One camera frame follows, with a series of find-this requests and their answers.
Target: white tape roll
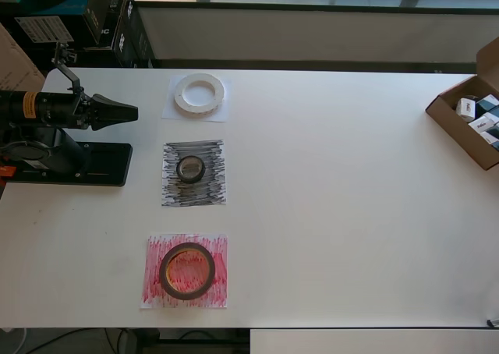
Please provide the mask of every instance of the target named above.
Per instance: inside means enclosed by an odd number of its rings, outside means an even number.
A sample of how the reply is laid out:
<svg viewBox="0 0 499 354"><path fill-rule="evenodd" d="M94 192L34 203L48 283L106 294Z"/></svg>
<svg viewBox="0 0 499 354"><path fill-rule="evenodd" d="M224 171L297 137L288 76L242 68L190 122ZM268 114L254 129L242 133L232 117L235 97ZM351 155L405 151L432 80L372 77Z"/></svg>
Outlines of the white tape roll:
<svg viewBox="0 0 499 354"><path fill-rule="evenodd" d="M186 88L193 83L209 83L215 92L214 98L203 106L194 106L184 98ZM224 86L220 80L206 73L194 73L180 80L175 88L175 103L185 112L195 116L205 116L217 110L224 99Z"/></svg>

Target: cable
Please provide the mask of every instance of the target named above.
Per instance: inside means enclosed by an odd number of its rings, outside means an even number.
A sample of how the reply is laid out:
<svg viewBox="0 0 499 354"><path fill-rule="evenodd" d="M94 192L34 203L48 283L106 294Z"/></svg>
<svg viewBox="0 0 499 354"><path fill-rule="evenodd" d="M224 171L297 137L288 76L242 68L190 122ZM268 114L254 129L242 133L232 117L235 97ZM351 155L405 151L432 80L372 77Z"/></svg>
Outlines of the cable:
<svg viewBox="0 0 499 354"><path fill-rule="evenodd" d="M61 338L65 337L65 336L69 336L69 335L72 335L73 333L77 333L77 332L81 332L81 331L89 331L90 329L100 329L100 328L80 328L80 329L76 329L75 331L67 332L67 333L65 333L63 335L60 335L60 336L58 336L56 338L53 338L50 341L45 342L44 344L41 344L41 345L37 346L34 349L31 349L29 352L26 352L25 354L31 354L32 352L36 352L37 350L39 350L41 348L44 348L45 346L50 345L52 342L56 342L56 341L60 340Z"/></svg>
<svg viewBox="0 0 499 354"><path fill-rule="evenodd" d="M125 331L125 330L124 330L124 329L122 329L122 331L121 331L121 332L119 332L119 335L118 335L118 340L116 340L116 354L119 354L119 342L120 342L120 341L121 341L121 339L122 339L122 335L123 335L123 332L124 332L124 331Z"/></svg>
<svg viewBox="0 0 499 354"><path fill-rule="evenodd" d="M206 331L201 331L199 329L195 329L194 331L188 331L184 333L182 336L179 337L179 340L182 340L184 337L190 335L191 333L202 333L203 335L209 337L211 340L216 340L216 338L211 334Z"/></svg>
<svg viewBox="0 0 499 354"><path fill-rule="evenodd" d="M26 341L26 336L28 334L28 330L26 328L24 328L24 333L23 333L23 339L21 340L21 342L19 343L19 346L17 346L17 349L14 350L14 352L12 354L17 354L19 352L19 350L21 350L21 348L23 347L24 345L24 342Z"/></svg>
<svg viewBox="0 0 499 354"><path fill-rule="evenodd" d="M112 352L113 352L114 354L117 354L117 353L116 353L115 348L113 348L113 347L112 347L111 340L109 339L108 329L107 329L107 328L104 328L104 332L105 332L105 334L106 334L106 338L107 338L107 340L108 340L109 347L111 347L111 350L112 350Z"/></svg>

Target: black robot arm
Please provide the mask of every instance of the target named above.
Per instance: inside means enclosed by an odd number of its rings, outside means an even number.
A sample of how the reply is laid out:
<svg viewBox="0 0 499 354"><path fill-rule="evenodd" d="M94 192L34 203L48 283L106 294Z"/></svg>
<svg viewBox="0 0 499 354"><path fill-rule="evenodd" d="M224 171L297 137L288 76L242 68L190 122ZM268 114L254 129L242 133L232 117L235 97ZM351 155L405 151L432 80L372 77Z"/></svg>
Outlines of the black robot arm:
<svg viewBox="0 0 499 354"><path fill-rule="evenodd" d="M133 122L139 118L138 108L100 94L87 96L80 79L65 66L70 57L67 45L58 44L54 64L71 81L71 94L0 90L0 165L16 170L7 181L125 183L129 144L77 143L63 128L99 130Z"/></svg>

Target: black box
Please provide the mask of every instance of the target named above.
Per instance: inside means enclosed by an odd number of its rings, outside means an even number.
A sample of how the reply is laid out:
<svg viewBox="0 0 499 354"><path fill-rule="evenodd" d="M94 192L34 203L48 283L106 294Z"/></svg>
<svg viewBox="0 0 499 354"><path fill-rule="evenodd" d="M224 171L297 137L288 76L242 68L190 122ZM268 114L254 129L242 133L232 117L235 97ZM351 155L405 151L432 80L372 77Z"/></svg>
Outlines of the black box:
<svg viewBox="0 0 499 354"><path fill-rule="evenodd" d="M101 36L109 0L22 0L2 4L0 21L22 48L55 42L95 45Z"/></svg>
<svg viewBox="0 0 499 354"><path fill-rule="evenodd" d="M125 24L119 16L109 15L102 30L101 41L92 48L73 48L75 62L67 62L68 67L94 68L137 68L139 59L132 45ZM51 70L54 65L54 48L26 49L25 52L41 70Z"/></svg>
<svg viewBox="0 0 499 354"><path fill-rule="evenodd" d="M129 30L129 34L133 42L133 47L135 48L135 51L139 56L140 67L153 68L153 48L150 46L146 29L139 14L139 8L135 6L134 0L125 0L125 5L122 9L121 15L123 20L125 20L126 28L128 28Z"/></svg>

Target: orange label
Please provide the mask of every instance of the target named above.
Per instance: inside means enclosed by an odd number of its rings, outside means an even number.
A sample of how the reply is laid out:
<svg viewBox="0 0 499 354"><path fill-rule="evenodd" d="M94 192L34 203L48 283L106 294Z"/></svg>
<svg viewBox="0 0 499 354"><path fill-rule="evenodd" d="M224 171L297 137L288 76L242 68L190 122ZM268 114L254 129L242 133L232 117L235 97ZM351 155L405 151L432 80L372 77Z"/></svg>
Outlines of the orange label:
<svg viewBox="0 0 499 354"><path fill-rule="evenodd" d="M36 119L37 112L34 109L34 100L37 97L38 92L27 91L24 94L23 100L23 112L26 119Z"/></svg>
<svg viewBox="0 0 499 354"><path fill-rule="evenodd" d="M0 177L13 177L16 173L16 167L11 165L0 165Z"/></svg>

